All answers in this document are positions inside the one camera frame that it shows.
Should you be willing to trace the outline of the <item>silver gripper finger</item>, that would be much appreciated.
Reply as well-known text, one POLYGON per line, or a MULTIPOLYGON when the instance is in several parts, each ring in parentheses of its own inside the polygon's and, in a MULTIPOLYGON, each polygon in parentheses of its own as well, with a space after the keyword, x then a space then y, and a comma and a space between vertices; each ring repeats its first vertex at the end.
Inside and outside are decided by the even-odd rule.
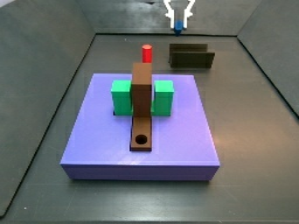
POLYGON ((171 29, 174 29, 175 15, 174 15, 174 8, 171 6, 171 2, 172 2, 172 0, 163 0, 164 7, 167 9, 167 12, 164 15, 167 18, 170 18, 170 27, 171 27, 171 29))
POLYGON ((188 0, 186 9, 183 10, 183 29, 188 28, 188 18, 192 17, 192 6, 195 5, 195 0, 188 0))

